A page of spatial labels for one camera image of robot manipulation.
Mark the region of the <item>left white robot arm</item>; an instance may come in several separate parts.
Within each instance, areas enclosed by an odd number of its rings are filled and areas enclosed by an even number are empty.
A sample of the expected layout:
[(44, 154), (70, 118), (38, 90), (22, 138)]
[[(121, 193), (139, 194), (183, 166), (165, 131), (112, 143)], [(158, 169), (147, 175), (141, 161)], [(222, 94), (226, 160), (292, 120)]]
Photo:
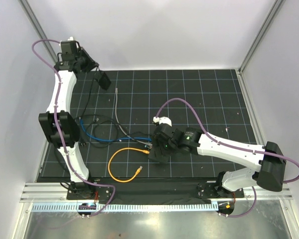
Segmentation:
[(59, 45), (61, 51), (57, 54), (57, 62), (51, 66), (55, 76), (52, 98), (38, 120), (47, 141), (62, 156), (68, 168), (70, 181), (60, 183), (67, 189), (67, 198), (92, 199), (96, 188), (83, 162), (79, 148), (80, 128), (70, 113), (70, 105), (77, 75), (88, 73), (99, 65), (73, 37), (60, 41)]

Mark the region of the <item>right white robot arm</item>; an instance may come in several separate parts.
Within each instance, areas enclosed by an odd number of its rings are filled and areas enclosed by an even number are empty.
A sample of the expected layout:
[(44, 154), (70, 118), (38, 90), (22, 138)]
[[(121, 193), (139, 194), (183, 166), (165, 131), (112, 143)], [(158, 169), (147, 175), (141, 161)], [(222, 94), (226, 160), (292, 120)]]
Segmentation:
[(283, 188), (286, 160), (274, 142), (265, 146), (245, 144), (215, 135), (206, 135), (202, 130), (188, 127), (184, 131), (168, 124), (160, 124), (154, 130), (149, 159), (168, 163), (177, 153), (209, 156), (231, 161), (244, 168), (237, 171), (220, 172), (215, 193), (227, 197), (231, 192), (244, 187), (259, 186), (272, 192)]

